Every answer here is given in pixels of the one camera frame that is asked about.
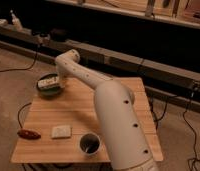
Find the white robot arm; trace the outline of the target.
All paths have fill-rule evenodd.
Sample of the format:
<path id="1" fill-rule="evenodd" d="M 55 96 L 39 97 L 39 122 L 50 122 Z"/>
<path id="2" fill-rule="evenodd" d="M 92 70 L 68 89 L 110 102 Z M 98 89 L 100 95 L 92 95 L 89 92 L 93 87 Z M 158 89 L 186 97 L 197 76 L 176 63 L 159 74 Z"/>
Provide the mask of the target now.
<path id="1" fill-rule="evenodd" d="M 134 109 L 134 93 L 120 81 L 79 64 L 72 49 L 55 58 L 61 77 L 72 75 L 94 90 L 94 108 L 115 171 L 159 171 Z"/>

